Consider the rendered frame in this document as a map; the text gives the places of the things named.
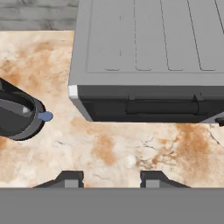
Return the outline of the black kettle with blue button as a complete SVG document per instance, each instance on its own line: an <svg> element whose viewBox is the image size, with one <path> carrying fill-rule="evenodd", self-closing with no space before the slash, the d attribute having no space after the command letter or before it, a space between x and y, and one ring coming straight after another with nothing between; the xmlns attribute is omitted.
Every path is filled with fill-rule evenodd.
<svg viewBox="0 0 224 224"><path fill-rule="evenodd" d="M0 136L24 141L36 136L53 114L35 97L0 78Z"/></svg>

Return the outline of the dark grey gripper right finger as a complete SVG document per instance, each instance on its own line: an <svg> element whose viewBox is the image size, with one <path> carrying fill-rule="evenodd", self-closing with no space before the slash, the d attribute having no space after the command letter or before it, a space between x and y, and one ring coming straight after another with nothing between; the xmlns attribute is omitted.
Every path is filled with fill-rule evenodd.
<svg viewBox="0 0 224 224"><path fill-rule="evenodd" d="M171 180L166 177L162 171L141 171L141 188L171 188L171 187L184 187L187 188L187 185L183 185L177 181Z"/></svg>

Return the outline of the grey toaster oven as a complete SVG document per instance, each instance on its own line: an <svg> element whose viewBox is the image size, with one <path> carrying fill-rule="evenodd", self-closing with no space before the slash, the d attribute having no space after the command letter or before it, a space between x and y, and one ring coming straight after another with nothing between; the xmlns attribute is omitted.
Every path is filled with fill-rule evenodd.
<svg viewBox="0 0 224 224"><path fill-rule="evenodd" d="M224 0L80 0L68 95L90 122L224 126ZM206 114L125 112L194 95Z"/></svg>

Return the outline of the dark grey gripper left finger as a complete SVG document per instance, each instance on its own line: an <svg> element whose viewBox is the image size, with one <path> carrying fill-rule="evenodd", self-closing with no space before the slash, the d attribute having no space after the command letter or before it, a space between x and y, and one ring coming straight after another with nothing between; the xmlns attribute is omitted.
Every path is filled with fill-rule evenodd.
<svg viewBox="0 0 224 224"><path fill-rule="evenodd" d="M47 181L36 188L83 188L84 171L62 171L56 179Z"/></svg>

